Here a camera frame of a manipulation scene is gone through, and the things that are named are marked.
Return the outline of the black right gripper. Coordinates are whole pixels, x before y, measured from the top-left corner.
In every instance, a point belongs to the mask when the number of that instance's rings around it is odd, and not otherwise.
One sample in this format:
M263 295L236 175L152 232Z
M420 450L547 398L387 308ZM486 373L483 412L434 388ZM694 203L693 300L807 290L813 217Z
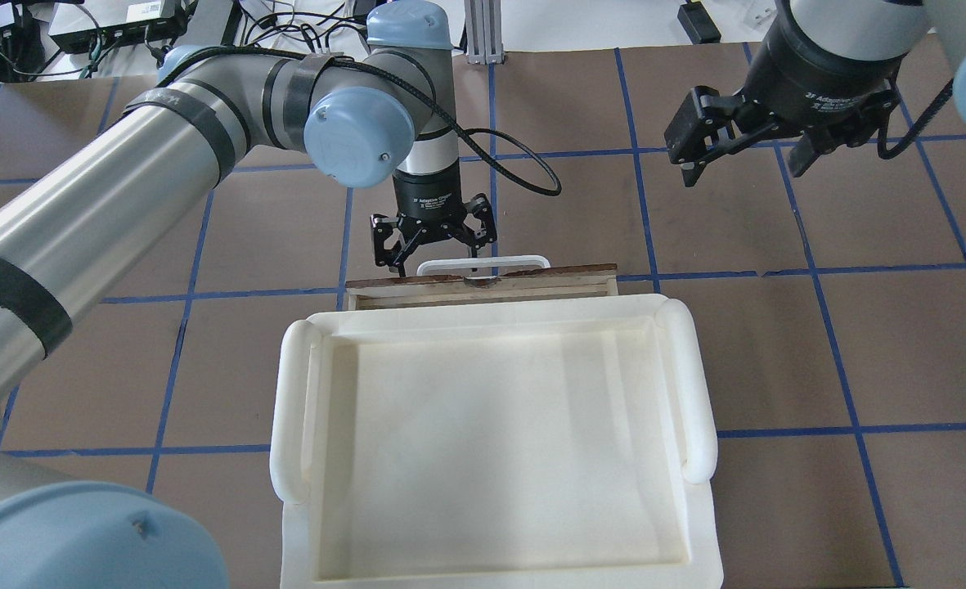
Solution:
M682 183L695 187L706 164L766 139L800 137L787 170L800 178L841 145L859 146L889 112L872 96L901 59L867 61L820 47L794 16L777 16L732 94L699 85L687 92L663 132Z

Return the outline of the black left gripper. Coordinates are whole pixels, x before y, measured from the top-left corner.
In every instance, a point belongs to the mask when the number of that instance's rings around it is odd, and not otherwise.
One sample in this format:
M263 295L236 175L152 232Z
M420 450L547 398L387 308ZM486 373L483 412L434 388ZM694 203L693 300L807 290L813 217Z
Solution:
M446 168L429 174L396 170L392 175L397 212L393 217L371 216L375 263L407 276L407 259L423 245L456 240L479 259L489 243L497 242L493 206L483 193L461 198L461 171Z

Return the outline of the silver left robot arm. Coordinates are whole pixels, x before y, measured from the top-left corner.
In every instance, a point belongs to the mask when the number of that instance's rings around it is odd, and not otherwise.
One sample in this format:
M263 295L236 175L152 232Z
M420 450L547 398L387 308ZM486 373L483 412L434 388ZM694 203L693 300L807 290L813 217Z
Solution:
M89 145L0 208L0 429L9 392L256 146L306 155L348 189L392 178L464 219L452 35L441 5L366 19L367 56L250 46L173 49L156 86ZM0 452L0 588L228 588L197 521L131 486Z

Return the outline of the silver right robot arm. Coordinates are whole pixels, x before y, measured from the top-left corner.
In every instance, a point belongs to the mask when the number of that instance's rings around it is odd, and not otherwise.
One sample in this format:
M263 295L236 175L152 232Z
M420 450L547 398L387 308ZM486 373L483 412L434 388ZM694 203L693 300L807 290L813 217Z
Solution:
M930 29L954 77L889 146L899 68ZM691 88L663 138L686 187L718 158L767 139L796 139L787 167L799 178L869 139L879 158L897 157L950 98L966 122L966 1L779 1L741 89Z

